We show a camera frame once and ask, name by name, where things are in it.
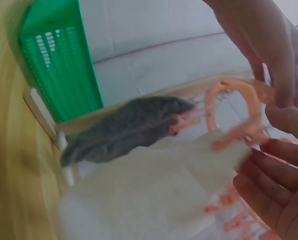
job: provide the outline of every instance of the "pink plastic clothespin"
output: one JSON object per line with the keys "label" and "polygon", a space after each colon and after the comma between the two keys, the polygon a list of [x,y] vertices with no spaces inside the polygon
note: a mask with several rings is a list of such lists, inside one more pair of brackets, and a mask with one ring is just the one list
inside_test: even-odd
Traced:
{"label": "pink plastic clothespin", "polygon": [[232,230],[236,230],[242,227],[250,227],[252,224],[256,223],[256,221],[254,219],[250,221],[246,221],[246,218],[249,215],[250,215],[250,210],[245,210],[241,212],[240,214],[238,214],[237,216],[235,216],[234,218],[232,218],[231,220],[229,220],[223,225],[224,230],[226,232],[230,232]]}
{"label": "pink plastic clothespin", "polygon": [[237,240],[255,240],[255,232],[251,232],[251,225],[244,227]]}
{"label": "pink plastic clothespin", "polygon": [[204,208],[205,213],[218,213],[223,210],[228,209],[239,201],[240,195],[238,192],[225,193],[219,196],[219,201],[213,204],[210,204]]}
{"label": "pink plastic clothespin", "polygon": [[173,117],[178,120],[178,124],[170,126],[169,132],[171,134],[173,134],[173,133],[176,133],[182,129],[186,129],[186,128],[192,127],[194,125],[200,124],[201,117],[195,116],[195,117],[190,118],[190,116],[193,114],[196,114],[196,113],[205,112],[207,109],[208,109],[207,107],[195,108],[195,109],[191,110],[190,112],[187,112],[182,115],[175,114]]}
{"label": "pink plastic clothespin", "polygon": [[[274,104],[273,88],[256,80],[221,79],[208,91],[206,105],[212,104],[220,91],[228,90],[239,91],[242,94],[247,102],[250,118],[231,129],[222,139],[215,141],[212,149],[221,150],[234,140],[244,140],[248,146],[264,143],[268,136],[261,124],[261,103]],[[216,123],[212,110],[206,115],[206,121],[209,131],[215,130]]]}
{"label": "pink plastic clothespin", "polygon": [[281,240],[281,238],[273,230],[268,229],[264,234],[259,236],[259,240]]}

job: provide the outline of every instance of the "green plastic basket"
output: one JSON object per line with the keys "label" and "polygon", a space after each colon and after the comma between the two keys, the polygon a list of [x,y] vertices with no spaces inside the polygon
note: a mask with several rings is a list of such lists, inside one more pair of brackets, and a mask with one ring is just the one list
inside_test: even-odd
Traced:
{"label": "green plastic basket", "polygon": [[20,44],[55,121],[103,107],[78,0],[35,0]]}

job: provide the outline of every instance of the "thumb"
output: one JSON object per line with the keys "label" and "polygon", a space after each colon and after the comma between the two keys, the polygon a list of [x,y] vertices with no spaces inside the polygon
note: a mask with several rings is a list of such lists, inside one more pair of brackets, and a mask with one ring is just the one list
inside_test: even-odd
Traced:
{"label": "thumb", "polygon": [[276,106],[279,108],[293,106],[296,94],[294,64],[290,63],[289,59],[279,59],[268,67],[274,79]]}
{"label": "thumb", "polygon": [[298,139],[298,109],[267,105],[265,114],[273,127]]}

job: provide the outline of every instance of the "white cloth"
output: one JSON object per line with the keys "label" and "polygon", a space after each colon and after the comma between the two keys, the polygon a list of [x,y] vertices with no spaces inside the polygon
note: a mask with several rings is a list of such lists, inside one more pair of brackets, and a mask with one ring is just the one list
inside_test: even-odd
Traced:
{"label": "white cloth", "polygon": [[140,147],[71,187],[59,205],[64,240],[189,240],[204,228],[209,197],[250,153],[234,142],[213,152],[223,133],[191,143]]}

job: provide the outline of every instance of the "white tile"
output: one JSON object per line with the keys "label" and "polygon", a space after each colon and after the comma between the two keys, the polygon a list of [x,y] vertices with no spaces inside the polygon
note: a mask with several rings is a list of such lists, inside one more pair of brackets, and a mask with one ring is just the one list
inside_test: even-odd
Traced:
{"label": "white tile", "polygon": [[262,118],[262,124],[264,126],[270,125],[269,120],[267,116],[265,115],[265,104],[261,104],[261,118]]}
{"label": "white tile", "polygon": [[241,118],[226,99],[223,99],[217,106],[215,118],[218,127],[225,132],[241,123]]}
{"label": "white tile", "polygon": [[225,34],[160,45],[95,64],[105,106],[247,68],[248,61]]}
{"label": "white tile", "polygon": [[241,119],[249,118],[247,103],[238,91],[233,91],[226,98],[228,103]]}

